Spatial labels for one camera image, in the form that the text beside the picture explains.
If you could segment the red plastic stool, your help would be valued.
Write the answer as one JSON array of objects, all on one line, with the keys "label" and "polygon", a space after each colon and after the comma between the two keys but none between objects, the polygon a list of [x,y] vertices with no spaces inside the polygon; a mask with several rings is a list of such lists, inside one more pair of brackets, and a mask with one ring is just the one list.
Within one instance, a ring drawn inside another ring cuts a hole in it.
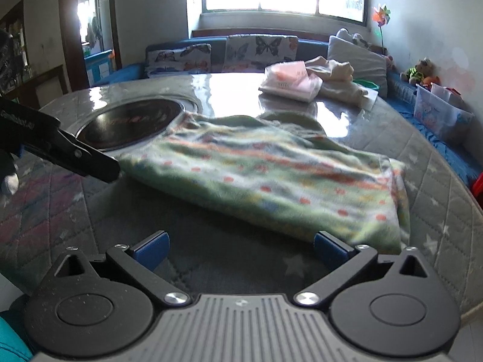
[{"label": "red plastic stool", "polygon": [[481,173],[472,184],[471,192],[477,203],[483,208],[483,173]]}]

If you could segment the brown door frame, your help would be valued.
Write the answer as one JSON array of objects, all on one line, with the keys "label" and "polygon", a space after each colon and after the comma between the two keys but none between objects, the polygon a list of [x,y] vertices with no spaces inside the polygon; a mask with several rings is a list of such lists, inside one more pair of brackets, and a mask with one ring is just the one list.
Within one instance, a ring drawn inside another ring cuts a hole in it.
[{"label": "brown door frame", "polygon": [[58,0],[70,87],[86,89],[122,68],[115,0]]}]

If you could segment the white plush toy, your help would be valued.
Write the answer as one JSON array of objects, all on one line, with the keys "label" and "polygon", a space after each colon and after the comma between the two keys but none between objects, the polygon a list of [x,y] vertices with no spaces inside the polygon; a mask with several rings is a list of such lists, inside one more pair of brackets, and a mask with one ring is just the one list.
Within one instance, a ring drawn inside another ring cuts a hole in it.
[{"label": "white plush toy", "polygon": [[368,43],[360,33],[350,33],[346,28],[340,29],[336,36],[337,38],[343,39],[359,47],[366,49],[370,47],[370,43]]}]

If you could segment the right butterfly cushion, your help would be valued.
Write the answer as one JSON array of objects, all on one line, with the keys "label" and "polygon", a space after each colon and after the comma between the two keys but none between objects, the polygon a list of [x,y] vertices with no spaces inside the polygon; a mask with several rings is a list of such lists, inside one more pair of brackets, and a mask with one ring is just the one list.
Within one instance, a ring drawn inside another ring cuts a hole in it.
[{"label": "right butterfly cushion", "polygon": [[223,73],[263,73],[265,68],[296,60],[297,36],[230,35],[226,41]]}]

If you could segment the floral striped baby shirt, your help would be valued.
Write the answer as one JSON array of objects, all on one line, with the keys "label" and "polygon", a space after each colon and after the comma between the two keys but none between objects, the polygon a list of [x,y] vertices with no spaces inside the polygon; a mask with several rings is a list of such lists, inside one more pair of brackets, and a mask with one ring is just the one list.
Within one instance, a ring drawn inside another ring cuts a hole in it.
[{"label": "floral striped baby shirt", "polygon": [[306,114],[185,112],[118,161],[147,186],[298,240],[325,231],[390,254],[409,242],[404,163],[339,144]]}]

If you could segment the green plastic bowl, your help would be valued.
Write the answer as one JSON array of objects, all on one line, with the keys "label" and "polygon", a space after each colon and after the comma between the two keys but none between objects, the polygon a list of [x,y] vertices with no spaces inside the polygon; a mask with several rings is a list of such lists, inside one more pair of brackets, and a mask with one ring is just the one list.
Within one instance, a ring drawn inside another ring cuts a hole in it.
[{"label": "green plastic bowl", "polygon": [[380,86],[377,85],[376,83],[372,82],[372,81],[369,81],[369,80],[365,80],[365,79],[354,79],[353,80],[354,83],[362,86],[362,87],[365,87],[365,88],[368,88],[368,89],[371,89],[371,90],[374,90],[376,92],[379,91],[380,89]]}]

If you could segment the colourful pinwheel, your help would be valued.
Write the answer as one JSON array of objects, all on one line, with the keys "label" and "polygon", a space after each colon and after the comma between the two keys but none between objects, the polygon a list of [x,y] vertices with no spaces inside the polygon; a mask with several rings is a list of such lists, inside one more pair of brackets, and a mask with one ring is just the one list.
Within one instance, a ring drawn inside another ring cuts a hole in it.
[{"label": "colourful pinwheel", "polygon": [[389,24],[391,20],[391,10],[387,7],[387,5],[379,5],[377,8],[373,9],[372,19],[377,24],[381,40],[382,54],[385,55],[383,27]]}]

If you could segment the clear plastic storage box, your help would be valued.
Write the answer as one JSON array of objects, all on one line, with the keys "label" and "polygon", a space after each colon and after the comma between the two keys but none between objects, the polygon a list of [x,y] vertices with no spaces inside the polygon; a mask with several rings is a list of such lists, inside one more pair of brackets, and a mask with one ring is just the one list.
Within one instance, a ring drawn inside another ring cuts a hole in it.
[{"label": "clear plastic storage box", "polygon": [[430,90],[417,86],[414,118],[439,140],[459,145],[468,135],[474,114],[461,97],[433,84]]}]

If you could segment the beige crumpled garment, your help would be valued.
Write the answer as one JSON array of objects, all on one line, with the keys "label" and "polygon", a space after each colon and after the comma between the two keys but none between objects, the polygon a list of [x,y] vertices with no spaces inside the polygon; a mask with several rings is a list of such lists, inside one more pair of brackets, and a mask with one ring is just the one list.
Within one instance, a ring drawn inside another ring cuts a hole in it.
[{"label": "beige crumpled garment", "polygon": [[376,91],[354,82],[354,69],[349,62],[340,63],[318,56],[306,61],[305,67],[309,75],[315,75],[322,80],[318,92],[320,97],[366,111],[373,108],[377,98]]}]

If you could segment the blue sofa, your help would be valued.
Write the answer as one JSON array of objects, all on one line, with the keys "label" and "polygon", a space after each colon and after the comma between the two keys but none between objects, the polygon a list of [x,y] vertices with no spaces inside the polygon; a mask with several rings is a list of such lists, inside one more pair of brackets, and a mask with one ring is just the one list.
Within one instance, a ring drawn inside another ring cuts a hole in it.
[{"label": "blue sofa", "polygon": [[[146,47],[143,62],[127,65],[90,81],[91,87],[121,83],[172,73],[204,74],[222,72],[262,73],[278,62],[308,61],[328,56],[327,42],[306,40],[289,35],[242,34],[228,37],[184,39]],[[438,150],[462,181],[471,187],[482,174],[482,165],[457,145],[440,138],[414,117],[415,86],[403,82],[392,67],[385,78],[355,73],[354,78],[374,83],[380,97],[395,108]]]}]

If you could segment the teddy bear plush toy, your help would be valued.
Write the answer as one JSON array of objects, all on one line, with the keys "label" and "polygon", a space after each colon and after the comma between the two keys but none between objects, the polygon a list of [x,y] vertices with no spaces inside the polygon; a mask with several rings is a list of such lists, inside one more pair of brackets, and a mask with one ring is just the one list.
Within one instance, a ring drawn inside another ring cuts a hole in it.
[{"label": "teddy bear plush toy", "polygon": [[429,58],[419,60],[415,66],[399,74],[405,83],[412,86],[431,87],[433,83],[440,85],[440,78],[434,75],[435,66]]}]

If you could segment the dark wooden cabinet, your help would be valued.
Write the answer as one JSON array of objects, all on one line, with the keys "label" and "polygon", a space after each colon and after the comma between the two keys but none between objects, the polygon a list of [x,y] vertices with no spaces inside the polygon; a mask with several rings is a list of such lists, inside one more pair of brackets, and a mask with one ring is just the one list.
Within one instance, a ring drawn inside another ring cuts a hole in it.
[{"label": "dark wooden cabinet", "polygon": [[13,76],[1,89],[4,97],[39,110],[69,92],[63,65],[36,73],[30,64],[24,27],[24,0],[1,18],[1,30],[11,37],[9,50],[13,59]]}]

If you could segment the left butterfly cushion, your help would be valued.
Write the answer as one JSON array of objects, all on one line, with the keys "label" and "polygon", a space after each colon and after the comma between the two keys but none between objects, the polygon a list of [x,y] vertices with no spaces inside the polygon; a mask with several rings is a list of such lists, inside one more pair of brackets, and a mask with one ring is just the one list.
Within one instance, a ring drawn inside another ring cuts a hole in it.
[{"label": "left butterfly cushion", "polygon": [[146,55],[145,74],[149,78],[172,73],[206,74],[211,71],[211,52],[209,43],[151,51]]}]

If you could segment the pink plastic packet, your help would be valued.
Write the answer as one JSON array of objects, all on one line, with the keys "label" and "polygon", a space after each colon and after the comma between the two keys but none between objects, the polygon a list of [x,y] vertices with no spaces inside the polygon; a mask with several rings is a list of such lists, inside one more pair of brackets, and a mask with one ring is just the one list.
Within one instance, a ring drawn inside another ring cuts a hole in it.
[{"label": "pink plastic packet", "polygon": [[310,103],[317,97],[321,86],[322,79],[309,74],[304,61],[291,61],[268,66],[259,90],[269,95]]}]

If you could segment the teal cloth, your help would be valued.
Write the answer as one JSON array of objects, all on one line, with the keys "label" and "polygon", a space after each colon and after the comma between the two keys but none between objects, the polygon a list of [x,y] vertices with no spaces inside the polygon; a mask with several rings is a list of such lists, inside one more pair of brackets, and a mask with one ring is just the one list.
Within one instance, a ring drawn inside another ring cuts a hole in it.
[{"label": "teal cloth", "polygon": [[33,353],[28,347],[21,313],[15,310],[1,312],[1,362],[29,362]]}]

